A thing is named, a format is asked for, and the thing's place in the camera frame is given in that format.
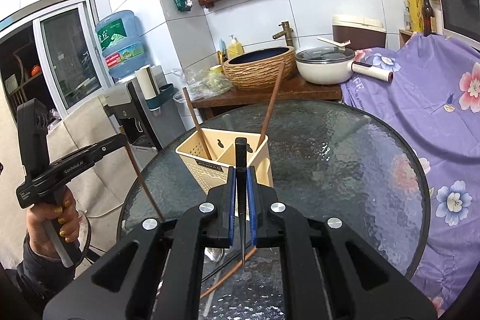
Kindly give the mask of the left hand with gold nails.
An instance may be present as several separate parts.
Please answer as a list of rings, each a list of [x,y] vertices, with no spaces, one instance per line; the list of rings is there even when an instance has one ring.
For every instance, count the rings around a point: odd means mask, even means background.
[[[60,205],[38,203],[26,212],[29,246],[42,257],[60,259],[55,243],[74,243],[80,233],[81,217],[71,190],[64,188]]]

